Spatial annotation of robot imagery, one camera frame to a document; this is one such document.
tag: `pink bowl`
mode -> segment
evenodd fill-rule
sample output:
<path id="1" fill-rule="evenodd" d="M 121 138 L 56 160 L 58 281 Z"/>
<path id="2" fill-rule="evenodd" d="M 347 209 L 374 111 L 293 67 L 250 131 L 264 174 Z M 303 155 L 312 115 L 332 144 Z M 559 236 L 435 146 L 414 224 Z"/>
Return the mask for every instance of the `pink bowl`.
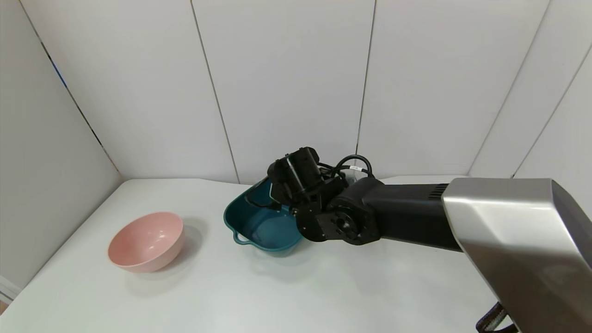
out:
<path id="1" fill-rule="evenodd" d="M 115 265 L 134 273 L 156 271 L 179 254 L 185 242 L 183 220 L 173 213 L 152 213 L 120 230 L 107 253 Z"/>

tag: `black cable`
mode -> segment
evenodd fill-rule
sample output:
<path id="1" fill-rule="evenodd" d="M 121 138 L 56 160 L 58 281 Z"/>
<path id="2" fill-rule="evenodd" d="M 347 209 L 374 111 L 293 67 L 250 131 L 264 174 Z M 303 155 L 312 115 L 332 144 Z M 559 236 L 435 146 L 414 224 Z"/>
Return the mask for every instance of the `black cable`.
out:
<path id="1" fill-rule="evenodd" d="M 360 161 L 364 162 L 366 164 L 368 176 L 374 178 L 374 175 L 372 174 L 372 165 L 370 164 L 370 161 L 364 156 L 358 154 L 346 156 L 341 161 L 339 161 L 339 163 L 337 163 L 337 165 L 335 165 L 335 167 L 333 168 L 333 171 L 331 172 L 331 177 L 335 175 L 335 172 L 338 171 L 339 168 L 342 167 L 345 162 L 350 161 L 351 159 L 359 159 Z"/>
<path id="2" fill-rule="evenodd" d="M 330 166 L 329 164 L 325 164 L 325 163 L 317 163 L 318 166 L 323 167 L 325 169 L 329 169 L 329 170 L 333 170 L 334 166 Z"/>
<path id="3" fill-rule="evenodd" d="M 354 169 L 354 168 L 351 168 L 350 165 L 344 165 L 344 166 L 340 166 L 338 168 L 335 168 L 335 170 L 347 170 L 347 169 L 361 171 L 361 172 L 367 174 L 368 176 L 372 176 L 373 177 L 373 175 L 370 173 L 370 171 L 368 171 L 368 169 L 363 169 L 363 168 L 360 168 L 360 169 L 355 168 Z"/>

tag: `strap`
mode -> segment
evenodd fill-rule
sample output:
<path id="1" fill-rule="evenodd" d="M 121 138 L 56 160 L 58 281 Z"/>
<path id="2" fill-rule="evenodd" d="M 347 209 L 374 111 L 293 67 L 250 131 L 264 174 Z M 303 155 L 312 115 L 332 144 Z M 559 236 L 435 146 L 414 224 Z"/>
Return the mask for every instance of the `strap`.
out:
<path id="1" fill-rule="evenodd" d="M 518 329 L 514 324 L 496 331 L 496 328 L 506 318 L 508 312 L 504 307 L 497 302 L 483 318 L 479 319 L 475 328 L 479 333 L 518 333 Z"/>

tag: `white wall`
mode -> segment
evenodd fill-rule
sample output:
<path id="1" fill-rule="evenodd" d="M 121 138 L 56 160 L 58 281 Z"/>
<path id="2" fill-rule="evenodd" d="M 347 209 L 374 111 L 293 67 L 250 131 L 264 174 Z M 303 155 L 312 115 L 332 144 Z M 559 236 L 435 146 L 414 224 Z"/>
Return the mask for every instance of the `white wall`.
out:
<path id="1" fill-rule="evenodd" d="M 241 182 L 356 151 L 374 0 L 193 0 Z"/>
<path id="2" fill-rule="evenodd" d="M 236 172 L 189 0 L 23 0 L 126 178 Z"/>
<path id="3" fill-rule="evenodd" d="M 16 0 L 0 1 L 0 291 L 14 297 L 121 183 Z"/>
<path id="4" fill-rule="evenodd" d="M 547 4 L 377 2 L 358 153 L 378 177 L 468 172 Z"/>
<path id="5" fill-rule="evenodd" d="M 592 44 L 592 1 L 553 0 L 470 174 L 511 177 Z"/>
<path id="6" fill-rule="evenodd" d="M 516 172 L 553 178 L 592 218 L 592 53 L 588 53 L 557 111 Z"/>
<path id="7" fill-rule="evenodd" d="M 126 178 L 510 177 L 592 43 L 585 0 L 22 1 Z"/>

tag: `cable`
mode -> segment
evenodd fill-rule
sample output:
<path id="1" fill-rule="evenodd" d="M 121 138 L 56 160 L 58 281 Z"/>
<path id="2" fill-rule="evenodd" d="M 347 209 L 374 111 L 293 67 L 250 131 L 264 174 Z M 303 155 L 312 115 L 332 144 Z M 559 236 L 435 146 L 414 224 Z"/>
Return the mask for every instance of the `cable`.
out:
<path id="1" fill-rule="evenodd" d="M 372 165 L 370 164 L 370 161 L 365 158 L 362 155 L 357 155 L 357 154 L 353 154 L 353 155 L 349 155 L 344 157 L 341 161 L 339 161 L 339 163 L 337 163 L 337 165 L 335 165 L 335 167 L 333 168 L 332 172 L 331 172 L 331 177 L 333 177 L 335 175 L 335 172 L 340 170 L 339 168 L 341 168 L 343 166 L 343 164 L 347 161 L 350 161 L 351 159 L 359 159 L 360 161 L 364 162 L 366 164 L 366 168 L 367 168 L 367 174 L 369 177 L 374 178 L 374 175 L 372 174 Z"/>
<path id="2" fill-rule="evenodd" d="M 322 167 L 322 168 L 324 168 L 324 169 L 326 169 L 328 171 L 328 172 L 322 172 L 321 171 L 321 176 L 325 176 L 326 177 L 325 180 L 331 179 L 331 178 L 333 178 L 335 176 L 335 173 L 333 173 L 333 171 L 335 170 L 335 167 L 334 166 L 331 166 L 331 165 L 325 164 L 325 163 L 321 163 L 321 162 L 317 163 L 317 165 L 319 167 Z M 344 182 L 347 182 L 346 176 L 345 176 L 345 174 L 343 172 L 339 172 L 337 174 L 339 175 L 339 178 L 341 178 Z"/>
<path id="3" fill-rule="evenodd" d="M 359 166 L 355 166 L 355 165 L 344 165 L 344 166 L 340 166 L 338 168 L 335 168 L 335 170 L 347 170 L 347 169 L 360 171 L 360 172 L 367 174 L 369 177 L 374 177 L 367 169 L 363 169 L 363 168 L 360 168 Z"/>

